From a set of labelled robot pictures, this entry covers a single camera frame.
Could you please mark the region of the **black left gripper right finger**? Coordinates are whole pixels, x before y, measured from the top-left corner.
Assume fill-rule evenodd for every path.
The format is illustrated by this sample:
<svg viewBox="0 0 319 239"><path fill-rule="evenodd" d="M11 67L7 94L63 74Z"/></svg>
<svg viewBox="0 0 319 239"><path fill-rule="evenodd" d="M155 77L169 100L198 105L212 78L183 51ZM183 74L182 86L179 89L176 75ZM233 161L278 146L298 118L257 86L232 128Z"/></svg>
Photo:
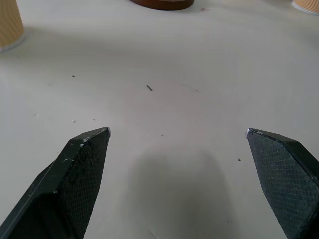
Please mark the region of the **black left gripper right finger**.
<svg viewBox="0 0 319 239"><path fill-rule="evenodd" d="M262 191L289 239L319 237L319 162L298 141L246 131Z"/></svg>

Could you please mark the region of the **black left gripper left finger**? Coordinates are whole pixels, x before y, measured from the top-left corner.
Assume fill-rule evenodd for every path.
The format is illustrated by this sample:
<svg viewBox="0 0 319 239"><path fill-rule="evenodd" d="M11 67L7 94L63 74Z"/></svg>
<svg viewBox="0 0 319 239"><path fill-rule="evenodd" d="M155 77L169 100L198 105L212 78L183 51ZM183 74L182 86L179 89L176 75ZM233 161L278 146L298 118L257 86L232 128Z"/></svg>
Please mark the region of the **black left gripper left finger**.
<svg viewBox="0 0 319 239"><path fill-rule="evenodd" d="M100 190L110 129L72 138L0 227L2 239L82 239Z"/></svg>

